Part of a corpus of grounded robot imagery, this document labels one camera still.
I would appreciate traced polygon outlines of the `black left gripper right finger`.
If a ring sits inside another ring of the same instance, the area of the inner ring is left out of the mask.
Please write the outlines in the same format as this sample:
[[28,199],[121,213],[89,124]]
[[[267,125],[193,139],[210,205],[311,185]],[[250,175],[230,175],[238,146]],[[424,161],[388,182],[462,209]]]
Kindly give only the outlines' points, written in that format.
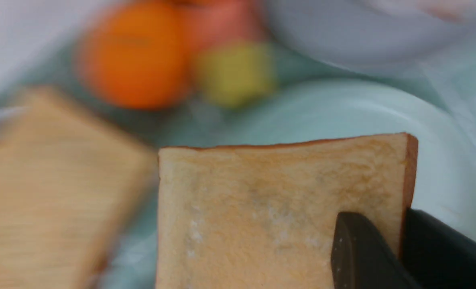
[[476,242],[422,210],[406,211],[402,263],[424,289],[476,289]]

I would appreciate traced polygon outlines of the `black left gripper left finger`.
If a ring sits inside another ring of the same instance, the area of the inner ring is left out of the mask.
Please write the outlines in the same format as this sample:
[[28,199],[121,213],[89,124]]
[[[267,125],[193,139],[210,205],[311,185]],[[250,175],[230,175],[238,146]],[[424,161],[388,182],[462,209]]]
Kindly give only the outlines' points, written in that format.
[[375,225],[355,212],[339,212],[330,264],[335,289],[419,289]]

